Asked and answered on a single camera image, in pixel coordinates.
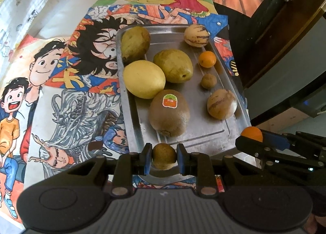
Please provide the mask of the person's right hand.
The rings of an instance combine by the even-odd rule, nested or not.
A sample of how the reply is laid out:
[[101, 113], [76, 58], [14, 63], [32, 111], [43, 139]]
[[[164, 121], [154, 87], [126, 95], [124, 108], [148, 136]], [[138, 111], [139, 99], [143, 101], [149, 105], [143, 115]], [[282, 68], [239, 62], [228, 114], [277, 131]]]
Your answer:
[[309, 234], [326, 234], [326, 217], [310, 214], [303, 228]]

